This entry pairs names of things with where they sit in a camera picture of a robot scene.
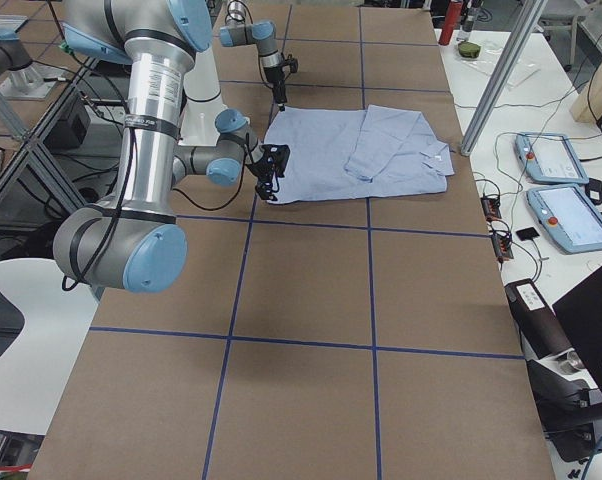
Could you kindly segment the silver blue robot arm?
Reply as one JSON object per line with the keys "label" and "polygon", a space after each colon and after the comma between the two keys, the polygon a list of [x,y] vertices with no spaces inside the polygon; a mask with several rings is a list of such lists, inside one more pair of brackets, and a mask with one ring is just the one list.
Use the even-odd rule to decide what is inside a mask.
{"label": "silver blue robot arm", "polygon": [[188,175],[230,185],[245,172],[256,192],[274,200],[287,166],[285,145],[261,142],[235,109],[214,120],[212,146],[181,143],[185,78],[213,38],[202,1],[71,1],[64,32],[76,52],[131,68],[115,190],[72,213],[53,243],[62,287],[79,284],[154,293],[180,275],[187,239],[169,204]]}
{"label": "silver blue robot arm", "polygon": [[262,83],[271,91],[278,109],[284,111],[288,103],[286,80],[297,72],[298,61],[279,48],[275,24],[271,20],[253,22],[244,1],[229,1],[219,39],[224,47],[256,46]]}

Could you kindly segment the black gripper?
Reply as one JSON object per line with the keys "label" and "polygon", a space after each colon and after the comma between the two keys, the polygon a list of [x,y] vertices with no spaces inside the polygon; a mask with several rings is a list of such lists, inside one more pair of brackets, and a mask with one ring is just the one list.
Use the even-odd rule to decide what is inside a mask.
{"label": "black gripper", "polygon": [[258,162],[250,164],[250,172],[257,178],[255,191],[260,199],[273,200],[273,177],[275,174],[274,162],[267,158],[262,158]]}
{"label": "black gripper", "polygon": [[285,87],[285,71],[280,65],[274,67],[265,67],[264,74],[266,83],[272,88],[274,103],[279,111],[284,111],[287,104],[287,94]]}

